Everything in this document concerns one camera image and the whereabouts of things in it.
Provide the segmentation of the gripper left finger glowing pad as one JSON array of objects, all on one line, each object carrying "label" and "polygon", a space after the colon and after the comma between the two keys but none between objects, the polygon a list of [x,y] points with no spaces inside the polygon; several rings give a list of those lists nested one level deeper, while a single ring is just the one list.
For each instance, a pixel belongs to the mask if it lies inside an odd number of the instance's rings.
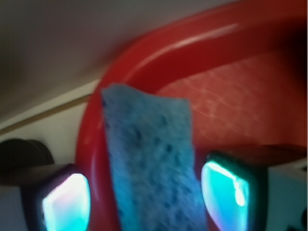
[{"label": "gripper left finger glowing pad", "polygon": [[74,164],[22,171],[23,210],[30,231],[86,231],[91,195],[86,176]]}]

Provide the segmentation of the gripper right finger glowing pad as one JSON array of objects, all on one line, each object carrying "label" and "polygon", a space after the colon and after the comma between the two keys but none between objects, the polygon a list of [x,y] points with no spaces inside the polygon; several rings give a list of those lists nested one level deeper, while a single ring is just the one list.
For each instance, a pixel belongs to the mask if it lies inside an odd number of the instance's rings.
[{"label": "gripper right finger glowing pad", "polygon": [[268,171],[224,151],[210,151],[201,170],[208,215],[220,231],[264,231]]}]

